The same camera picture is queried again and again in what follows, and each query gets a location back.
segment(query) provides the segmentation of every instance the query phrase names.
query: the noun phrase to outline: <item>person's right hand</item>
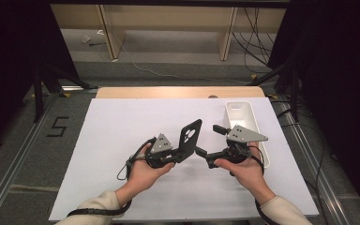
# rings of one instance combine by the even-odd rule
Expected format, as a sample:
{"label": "person's right hand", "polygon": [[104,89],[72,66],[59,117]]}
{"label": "person's right hand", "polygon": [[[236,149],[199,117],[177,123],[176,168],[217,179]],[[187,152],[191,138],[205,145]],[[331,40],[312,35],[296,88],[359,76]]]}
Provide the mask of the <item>person's right hand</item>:
{"label": "person's right hand", "polygon": [[[250,142],[249,149],[253,156],[260,159],[259,150],[253,146],[259,146],[259,144],[257,142]],[[232,172],[238,182],[253,194],[260,205],[276,196],[265,183],[262,167],[255,159],[248,157],[243,162],[234,164],[226,159],[218,158],[215,160],[215,165]]]}
{"label": "person's right hand", "polygon": [[[151,143],[147,144],[140,154],[144,154]],[[145,160],[136,160],[131,169],[130,177],[127,182],[115,191],[119,205],[133,199],[140,192],[149,189],[165,173],[168,173],[174,163],[170,162],[162,168],[151,168]]]}

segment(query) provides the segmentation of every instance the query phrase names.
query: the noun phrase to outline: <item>white table surface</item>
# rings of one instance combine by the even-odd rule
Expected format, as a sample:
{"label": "white table surface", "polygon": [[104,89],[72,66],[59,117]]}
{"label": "white table surface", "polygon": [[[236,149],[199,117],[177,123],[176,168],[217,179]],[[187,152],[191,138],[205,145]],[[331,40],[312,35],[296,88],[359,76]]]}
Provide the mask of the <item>white table surface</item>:
{"label": "white table surface", "polygon": [[[93,99],[66,176],[49,220],[57,221],[84,200],[125,184],[116,175],[130,155],[159,133],[178,147],[180,130],[202,119],[197,145],[208,153],[227,145],[213,131],[224,125],[225,104],[244,100],[252,105],[270,158],[264,177],[277,195],[294,203],[305,215],[318,215],[304,179],[280,128],[269,100],[242,98]],[[204,158],[192,155],[177,164],[153,187],[133,199],[120,221],[198,221],[259,217],[253,196],[220,168],[208,169]]]}

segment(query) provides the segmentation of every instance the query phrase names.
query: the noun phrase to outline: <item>white container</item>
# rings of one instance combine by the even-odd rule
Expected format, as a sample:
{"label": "white container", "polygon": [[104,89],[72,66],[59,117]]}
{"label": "white container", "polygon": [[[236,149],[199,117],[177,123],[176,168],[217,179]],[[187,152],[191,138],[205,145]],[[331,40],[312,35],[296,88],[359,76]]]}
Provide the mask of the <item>white container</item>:
{"label": "white container", "polygon": [[[224,126],[233,128],[235,125],[260,133],[252,106],[247,101],[229,101],[226,103]],[[268,168],[270,166],[270,159],[265,151],[263,142],[259,142],[259,149],[264,157],[264,168]]]}

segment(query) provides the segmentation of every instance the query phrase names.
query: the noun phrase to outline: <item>wooden panel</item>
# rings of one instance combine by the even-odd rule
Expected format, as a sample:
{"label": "wooden panel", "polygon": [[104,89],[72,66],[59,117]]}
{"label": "wooden panel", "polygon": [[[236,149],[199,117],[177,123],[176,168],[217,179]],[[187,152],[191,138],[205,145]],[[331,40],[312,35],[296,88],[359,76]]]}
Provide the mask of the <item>wooden panel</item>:
{"label": "wooden panel", "polygon": [[216,39],[220,60],[227,60],[231,44],[231,34],[233,32],[233,25],[235,24],[237,10],[237,7],[232,7],[232,12],[229,14],[228,18],[227,29],[217,33]]}
{"label": "wooden panel", "polygon": [[[276,34],[282,23],[286,9],[284,8],[259,8],[257,25],[259,33]],[[234,32],[252,33],[252,28],[248,20],[248,16],[252,24],[255,23],[255,8],[238,9],[236,14],[236,22],[233,28]]]}
{"label": "wooden panel", "polygon": [[257,86],[102,87],[96,98],[263,98]]}
{"label": "wooden panel", "polygon": [[226,30],[230,7],[106,6],[118,30],[212,31]]}
{"label": "wooden panel", "polygon": [[96,5],[51,4],[51,8],[62,29],[102,29]]}

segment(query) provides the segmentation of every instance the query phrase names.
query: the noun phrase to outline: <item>sleeve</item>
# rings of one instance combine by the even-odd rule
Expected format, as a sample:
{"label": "sleeve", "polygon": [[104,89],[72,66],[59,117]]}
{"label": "sleeve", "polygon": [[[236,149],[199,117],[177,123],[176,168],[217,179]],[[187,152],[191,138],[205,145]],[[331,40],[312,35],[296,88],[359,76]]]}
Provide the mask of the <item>sleeve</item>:
{"label": "sleeve", "polygon": [[[101,193],[98,197],[89,199],[78,206],[78,209],[82,208],[96,208],[96,209],[119,209],[119,203],[116,199],[114,191],[107,190]],[[75,215],[67,217],[56,225],[108,225],[112,222],[113,218],[120,218],[123,214],[118,216],[100,216],[100,215]]]}
{"label": "sleeve", "polygon": [[277,224],[311,224],[294,204],[280,196],[263,204],[261,209],[268,218]]}

